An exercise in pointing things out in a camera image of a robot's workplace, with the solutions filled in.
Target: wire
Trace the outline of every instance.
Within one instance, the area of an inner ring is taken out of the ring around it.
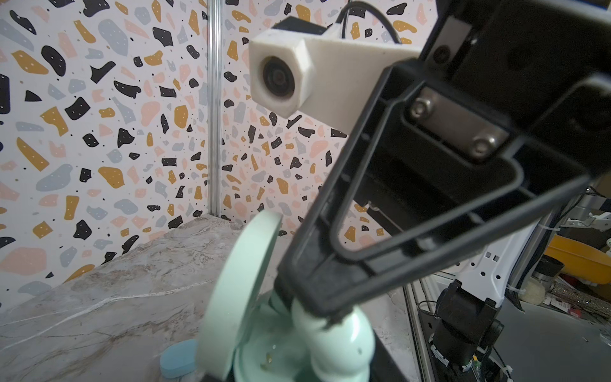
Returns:
[[[357,8],[357,7],[368,10],[375,18],[377,18],[380,21],[380,23],[382,23],[384,28],[386,28],[386,30],[390,34],[390,37],[392,38],[392,40],[397,44],[401,43],[401,40],[399,39],[399,36],[397,35],[397,31],[395,30],[395,28],[393,28],[392,24],[386,18],[386,16],[384,16],[384,14],[380,12],[376,7],[374,7],[373,5],[367,2],[350,1],[349,3],[346,4],[346,6],[344,6],[344,8],[342,8],[342,10],[340,11],[340,15],[337,17],[337,20],[335,21],[335,23],[339,24],[343,22],[344,20],[347,20],[348,11],[352,8]],[[348,24],[347,21],[345,21],[343,24],[343,29],[342,29],[342,38],[343,39],[346,38],[346,25],[347,24]]]

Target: grey table surface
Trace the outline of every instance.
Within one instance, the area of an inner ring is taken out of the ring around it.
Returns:
[[[160,354],[196,336],[240,232],[220,218],[196,219],[0,315],[0,381],[164,381]],[[289,243],[278,239],[262,293]],[[401,290],[362,308],[401,371],[418,381]]]

